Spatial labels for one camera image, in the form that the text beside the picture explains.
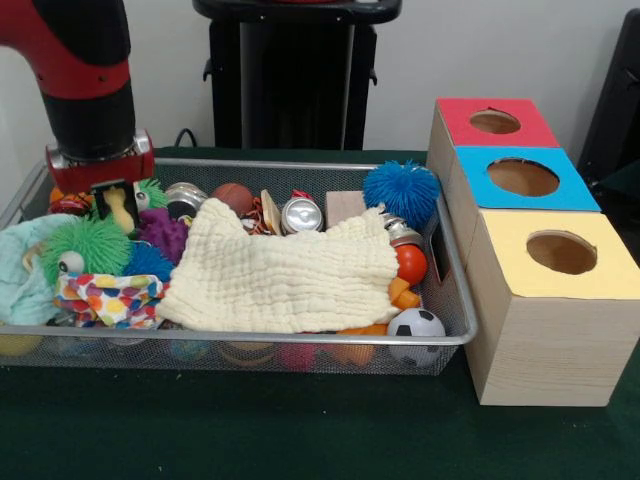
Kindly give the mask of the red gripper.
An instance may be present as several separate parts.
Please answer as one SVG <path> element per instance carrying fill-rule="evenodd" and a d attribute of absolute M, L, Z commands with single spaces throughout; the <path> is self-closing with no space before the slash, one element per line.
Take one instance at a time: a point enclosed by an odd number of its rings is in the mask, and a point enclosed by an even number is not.
<path fill-rule="evenodd" d="M 104 220 L 118 203 L 115 183 L 133 183 L 138 212 L 143 210 L 143 190 L 137 181 L 154 175 L 154 154 L 150 136 L 137 129 L 132 147 L 121 156 L 97 161 L 79 161 L 65 157 L 57 144 L 45 150 L 48 170 L 63 193 L 89 193 L 92 190 L 97 216 Z"/>

